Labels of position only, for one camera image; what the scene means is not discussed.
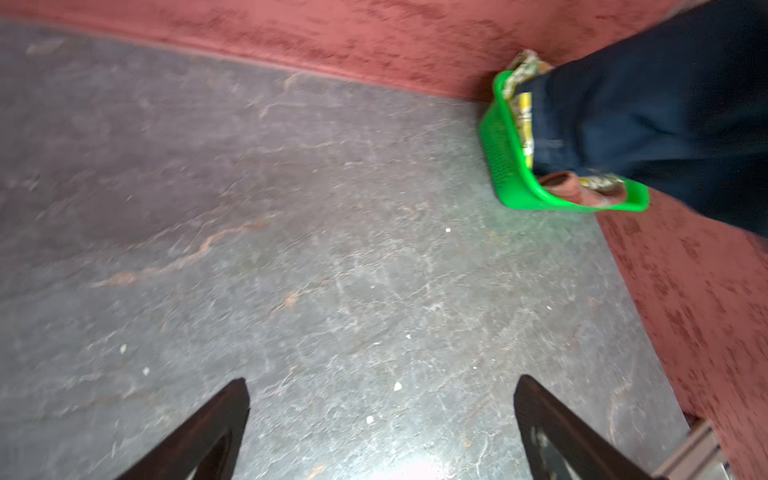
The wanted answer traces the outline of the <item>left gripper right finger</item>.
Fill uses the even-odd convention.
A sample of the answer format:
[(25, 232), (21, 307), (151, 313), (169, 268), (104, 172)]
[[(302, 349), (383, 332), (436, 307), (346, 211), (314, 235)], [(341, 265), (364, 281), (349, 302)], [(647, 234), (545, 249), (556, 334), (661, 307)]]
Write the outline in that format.
[(519, 378), (515, 415), (534, 479), (648, 479), (534, 377)]

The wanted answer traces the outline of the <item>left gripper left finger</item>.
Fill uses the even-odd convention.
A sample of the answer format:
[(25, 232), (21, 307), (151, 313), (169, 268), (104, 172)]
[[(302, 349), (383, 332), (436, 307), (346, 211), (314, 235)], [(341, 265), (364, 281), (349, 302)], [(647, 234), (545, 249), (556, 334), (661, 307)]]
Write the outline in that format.
[(246, 381), (229, 382), (122, 479), (230, 479), (250, 411)]

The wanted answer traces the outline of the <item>green plastic basket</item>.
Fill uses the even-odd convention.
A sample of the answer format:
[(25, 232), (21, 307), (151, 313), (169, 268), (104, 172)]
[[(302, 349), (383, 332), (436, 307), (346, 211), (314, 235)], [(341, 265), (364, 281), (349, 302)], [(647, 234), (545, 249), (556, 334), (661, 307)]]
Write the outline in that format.
[(513, 210), (592, 213), (599, 207), (574, 204), (551, 195), (527, 166), (503, 87), (512, 75), (498, 73), (492, 84), (493, 100), (482, 117), (478, 132), (499, 201)]

